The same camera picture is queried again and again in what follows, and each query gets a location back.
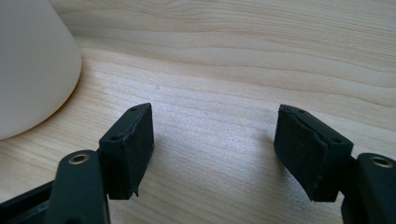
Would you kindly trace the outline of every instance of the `wooden table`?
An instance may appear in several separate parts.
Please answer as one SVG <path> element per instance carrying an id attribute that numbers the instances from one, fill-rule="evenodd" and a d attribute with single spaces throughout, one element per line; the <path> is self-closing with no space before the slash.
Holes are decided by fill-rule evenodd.
<path id="1" fill-rule="evenodd" d="M 0 141 L 0 202 L 50 181 L 58 161 L 151 102 L 155 151 L 140 197 L 113 223 L 341 223 L 276 158 L 280 104 L 396 159 L 394 1 L 52 0 L 81 47 L 69 100 Z"/>

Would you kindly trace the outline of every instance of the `white object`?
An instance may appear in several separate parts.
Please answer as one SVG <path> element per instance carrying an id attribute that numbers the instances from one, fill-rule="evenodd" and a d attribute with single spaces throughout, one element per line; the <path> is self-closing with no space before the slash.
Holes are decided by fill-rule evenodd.
<path id="1" fill-rule="evenodd" d="M 1 0 L 0 140 L 55 112 L 80 70 L 78 45 L 47 0 Z"/>

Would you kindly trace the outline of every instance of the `tabletop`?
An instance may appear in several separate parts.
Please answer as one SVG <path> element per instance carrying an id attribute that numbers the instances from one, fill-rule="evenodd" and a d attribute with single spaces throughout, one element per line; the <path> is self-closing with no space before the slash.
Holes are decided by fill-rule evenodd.
<path id="1" fill-rule="evenodd" d="M 67 102 L 0 141 L 0 202 L 54 178 L 150 102 L 154 152 L 112 223 L 342 223 L 274 152 L 279 105 L 396 159 L 396 3 L 390 0 L 51 0 L 82 54 Z"/>

